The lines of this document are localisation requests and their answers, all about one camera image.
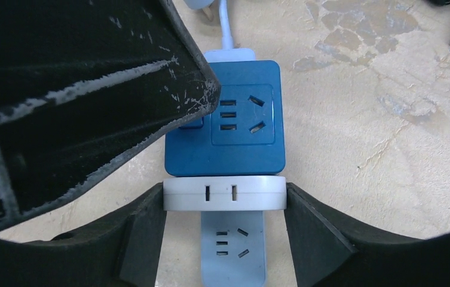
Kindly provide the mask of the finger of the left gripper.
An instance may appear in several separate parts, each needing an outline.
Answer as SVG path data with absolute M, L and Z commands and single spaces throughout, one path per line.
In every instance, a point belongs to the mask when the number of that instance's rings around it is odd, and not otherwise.
M 172 1 L 0 1 L 0 231 L 211 113 L 220 88 Z

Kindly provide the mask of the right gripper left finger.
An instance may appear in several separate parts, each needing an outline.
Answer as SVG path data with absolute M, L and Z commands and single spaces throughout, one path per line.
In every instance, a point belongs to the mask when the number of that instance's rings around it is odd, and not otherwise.
M 52 240 L 0 239 L 0 286 L 154 286 L 166 215 L 159 183 Z

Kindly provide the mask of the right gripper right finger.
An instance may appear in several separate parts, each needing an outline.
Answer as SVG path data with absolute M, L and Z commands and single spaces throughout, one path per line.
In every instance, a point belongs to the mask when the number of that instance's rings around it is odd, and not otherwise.
M 298 286 L 450 286 L 450 233 L 391 233 L 320 201 L 293 183 L 284 211 Z

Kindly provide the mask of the white grey adapter block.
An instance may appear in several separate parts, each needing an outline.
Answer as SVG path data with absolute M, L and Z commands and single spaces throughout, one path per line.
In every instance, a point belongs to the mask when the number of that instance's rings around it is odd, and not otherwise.
M 264 211 L 287 208 L 282 176 L 203 176 L 163 180 L 166 211 Z

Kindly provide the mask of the blue power strip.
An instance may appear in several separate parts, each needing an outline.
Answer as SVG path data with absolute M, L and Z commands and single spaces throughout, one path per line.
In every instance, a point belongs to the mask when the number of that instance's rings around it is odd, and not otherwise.
M 169 178 L 281 176 L 286 164 L 278 64 L 253 50 L 205 53 L 221 84 L 215 111 L 166 135 Z M 264 286 L 264 211 L 199 212 L 204 286 Z

